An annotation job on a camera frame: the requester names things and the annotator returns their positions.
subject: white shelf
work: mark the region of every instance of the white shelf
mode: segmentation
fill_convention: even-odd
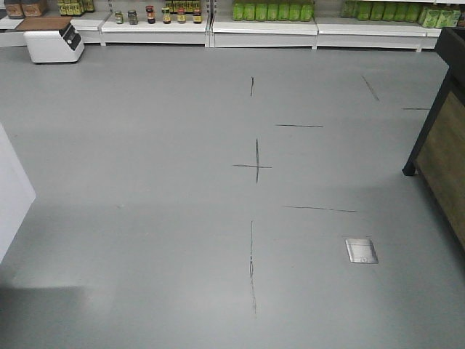
[[[429,38],[439,38],[441,29],[436,28],[423,28],[426,31],[426,36]]]
[[[109,12],[85,13],[81,17],[73,17],[71,24],[74,28],[81,31],[98,31],[99,27],[105,22],[110,15]],[[59,17],[57,11],[48,11],[44,17]],[[11,20],[8,17],[0,20],[0,29],[16,29],[23,20]]]
[[[254,34],[292,34],[312,35],[318,33],[315,22],[257,22],[257,21],[234,21],[231,14],[217,14],[215,16],[212,31],[214,33],[254,33]]]
[[[179,24],[176,15],[171,14],[171,23],[164,24],[161,17],[156,18],[156,23],[149,24],[146,20],[139,20],[136,25],[130,25],[125,18],[123,24],[116,24],[113,17],[109,18],[102,26],[102,33],[205,33],[206,20],[200,24],[192,21],[192,15],[186,15],[187,22]]]
[[[425,37],[425,28],[417,23],[356,20],[355,18],[318,17],[319,34],[373,35],[373,36],[417,36]]]
[[[84,13],[80,17],[73,17],[71,24],[78,31],[98,31],[110,14],[109,11]],[[44,16],[58,17],[60,13],[58,11],[48,11]]]
[[[149,24],[144,18],[139,20],[138,24],[130,25],[126,18],[123,24],[116,24],[114,16],[111,16],[101,28],[103,41],[105,43],[203,44],[208,46],[208,17],[203,16],[203,22],[199,24],[193,22],[192,15],[186,17],[187,21],[184,24],[176,21],[175,14],[171,15],[171,23],[164,24],[160,14],[156,17],[156,23]]]
[[[23,20],[12,20],[8,17],[4,17],[0,19],[0,29],[12,30],[16,29],[16,27],[22,22]]]

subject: gray floor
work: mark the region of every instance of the gray floor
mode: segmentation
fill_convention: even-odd
[[[1,348],[463,348],[463,254],[400,171],[427,113],[404,108],[429,108],[446,68],[0,49],[0,121],[37,192],[0,266]],[[257,142],[258,182],[233,166],[256,166]],[[365,236],[378,265],[349,262],[345,238]]]

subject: digital scale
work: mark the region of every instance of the digital scale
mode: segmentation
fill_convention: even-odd
[[[77,62],[84,51],[81,35],[71,25],[72,17],[29,17],[16,28],[24,31],[34,63]]]

